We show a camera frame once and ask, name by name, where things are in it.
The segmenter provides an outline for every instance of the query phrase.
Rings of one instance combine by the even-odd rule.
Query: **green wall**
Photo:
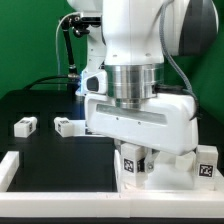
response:
[[[190,78],[201,106],[224,124],[224,1],[214,0],[214,3],[220,18],[216,42],[203,56],[175,60]],[[57,21],[72,9],[66,0],[0,0],[0,5],[2,97],[8,91],[21,89],[38,78],[56,75]],[[75,61],[79,70],[85,66],[84,43],[85,40],[73,39]],[[60,52],[62,72],[66,73],[67,59],[63,42],[60,43]],[[166,83],[182,84],[168,64],[165,68]]]

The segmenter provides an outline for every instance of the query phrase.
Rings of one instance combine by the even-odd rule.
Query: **white block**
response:
[[[117,191],[121,192],[121,156],[118,150],[114,152],[114,171],[117,183]]]
[[[214,190],[218,151],[214,146],[198,146],[195,165],[195,189]]]
[[[195,154],[193,152],[190,152],[184,156],[177,156],[175,168],[183,172],[191,171],[193,168],[194,159]]]
[[[183,171],[183,167],[180,165],[177,168],[176,155],[160,152],[155,159],[154,170],[149,173],[148,180],[145,182],[145,189],[156,191],[192,190],[194,188],[193,171],[193,169]]]
[[[8,152],[0,163],[0,192],[6,192],[19,167],[19,152]]]
[[[37,118],[24,117],[19,122],[14,124],[14,136],[20,138],[27,138],[36,130]]]
[[[74,136],[74,125],[68,118],[56,117],[54,119],[55,130],[63,137]]]
[[[130,217],[130,200],[118,193],[98,193],[97,217]]]
[[[134,187],[141,187],[147,174],[141,172],[144,166],[146,151],[144,147],[125,143],[121,145],[122,181]]]

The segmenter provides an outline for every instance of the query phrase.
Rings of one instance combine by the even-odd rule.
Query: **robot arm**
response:
[[[80,19],[98,18],[101,21],[102,16],[102,0],[68,0],[68,3],[76,11],[80,12]],[[105,60],[106,46],[102,42],[101,26],[98,24],[88,26],[87,36],[87,65],[82,71],[82,80],[99,72],[101,65]],[[78,94],[85,95],[86,91],[81,88]]]
[[[94,10],[96,2],[102,3],[91,1]],[[88,92],[86,119],[93,132],[182,155],[198,144],[197,120],[191,120],[196,105],[191,96],[181,91],[161,93],[155,88],[163,81],[159,31],[165,2],[103,1],[105,70],[91,73],[84,82]],[[72,3],[74,7],[79,5],[78,1]],[[166,12],[164,34],[168,53],[203,52],[214,41],[217,27],[211,0],[175,0]],[[89,88],[89,80],[95,80],[98,88]]]

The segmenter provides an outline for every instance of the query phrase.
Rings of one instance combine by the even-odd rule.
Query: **black surface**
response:
[[[219,170],[224,169],[224,126],[205,111],[199,121],[200,144],[219,150]],[[15,138],[13,125],[25,116],[38,118],[37,130],[27,139]],[[68,92],[13,91],[0,100],[0,160],[7,151],[20,151],[20,168],[11,192],[116,191],[113,172],[113,140],[62,138],[54,130],[55,117],[84,119],[83,104]],[[223,219],[87,219],[0,218],[0,223],[224,223]]]

